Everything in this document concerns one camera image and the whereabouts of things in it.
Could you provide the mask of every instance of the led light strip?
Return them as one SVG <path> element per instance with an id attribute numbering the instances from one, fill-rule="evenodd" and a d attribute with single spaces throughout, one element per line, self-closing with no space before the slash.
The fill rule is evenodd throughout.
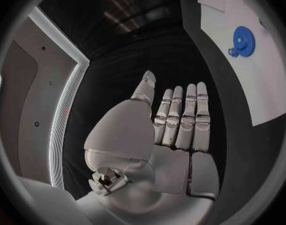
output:
<path id="1" fill-rule="evenodd" d="M 49 175 L 53 187 L 64 188 L 62 175 L 62 146 L 66 125 L 76 92 L 89 66 L 89 59 L 57 28 L 44 13 L 35 8 L 29 18 L 64 52 L 73 58 L 77 65 L 71 73 L 53 117 L 49 141 Z"/>

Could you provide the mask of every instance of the white robotic hand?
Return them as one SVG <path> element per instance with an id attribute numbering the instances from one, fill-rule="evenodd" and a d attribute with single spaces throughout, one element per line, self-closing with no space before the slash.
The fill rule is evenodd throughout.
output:
<path id="1" fill-rule="evenodd" d="M 155 82 L 145 72 L 131 99 L 108 111 L 89 134 L 89 183 L 99 202 L 130 224 L 177 224 L 170 217 L 175 212 L 200 224 L 219 193 L 217 168 L 207 153 L 207 89 L 203 82 L 189 84 L 183 113 L 183 89 L 167 89 L 152 123 Z M 144 221 L 134 220 L 137 214 Z"/>

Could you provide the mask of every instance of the robotic hand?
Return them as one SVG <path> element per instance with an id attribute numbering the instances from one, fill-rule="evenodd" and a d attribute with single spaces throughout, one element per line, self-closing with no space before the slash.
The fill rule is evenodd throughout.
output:
<path id="1" fill-rule="evenodd" d="M 183 89 L 167 89 L 152 124 L 155 82 L 145 72 L 131 99 L 108 111 L 89 134 L 89 183 L 95 198 L 125 223 L 201 224 L 219 193 L 207 153 L 207 89 L 203 82 L 188 85 L 182 115 Z"/>

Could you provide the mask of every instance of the blue gear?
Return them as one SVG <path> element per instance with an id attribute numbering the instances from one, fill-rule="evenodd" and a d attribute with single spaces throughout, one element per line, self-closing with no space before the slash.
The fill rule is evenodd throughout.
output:
<path id="1" fill-rule="evenodd" d="M 239 26 L 235 29 L 235 32 L 233 34 L 233 43 L 234 48 L 232 49 L 235 49 L 238 54 L 244 57 L 250 56 L 255 50 L 255 37 L 252 31 L 245 26 Z"/>

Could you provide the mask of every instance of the white light strip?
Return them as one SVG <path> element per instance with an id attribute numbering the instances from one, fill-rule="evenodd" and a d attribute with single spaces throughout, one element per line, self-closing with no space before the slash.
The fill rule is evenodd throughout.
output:
<path id="1" fill-rule="evenodd" d="M 62 145 L 69 111 L 76 92 L 89 66 L 89 59 L 57 28 L 44 13 L 35 8 L 29 18 L 62 50 L 64 50 L 77 65 L 71 73 L 58 101 L 52 121 L 49 140 L 49 175 L 53 187 L 64 188 L 62 177 Z"/>

